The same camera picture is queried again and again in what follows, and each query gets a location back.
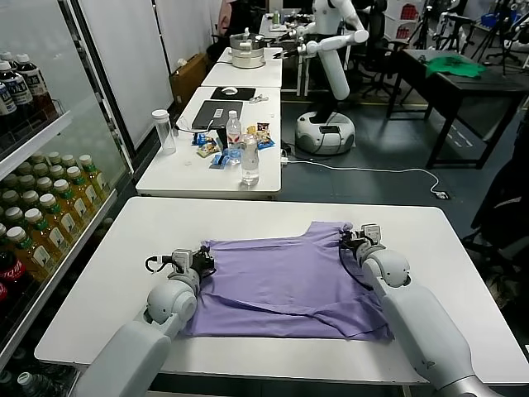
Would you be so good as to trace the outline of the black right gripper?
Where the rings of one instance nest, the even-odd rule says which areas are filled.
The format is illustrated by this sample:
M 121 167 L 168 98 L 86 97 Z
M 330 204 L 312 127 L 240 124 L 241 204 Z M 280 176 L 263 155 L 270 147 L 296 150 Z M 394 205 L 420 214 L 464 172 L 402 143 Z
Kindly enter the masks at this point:
M 366 243 L 364 237 L 358 237 L 356 232 L 340 231 L 339 247 L 349 251 L 357 251 L 358 248 Z

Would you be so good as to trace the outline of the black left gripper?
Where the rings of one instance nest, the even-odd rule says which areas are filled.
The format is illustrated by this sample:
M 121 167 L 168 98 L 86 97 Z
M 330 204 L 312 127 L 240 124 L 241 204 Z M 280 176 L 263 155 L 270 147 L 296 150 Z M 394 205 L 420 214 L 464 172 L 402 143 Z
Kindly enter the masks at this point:
M 191 268 L 199 276 L 210 276 L 216 272 L 215 261 L 210 250 L 210 246 L 201 246 L 193 253 Z

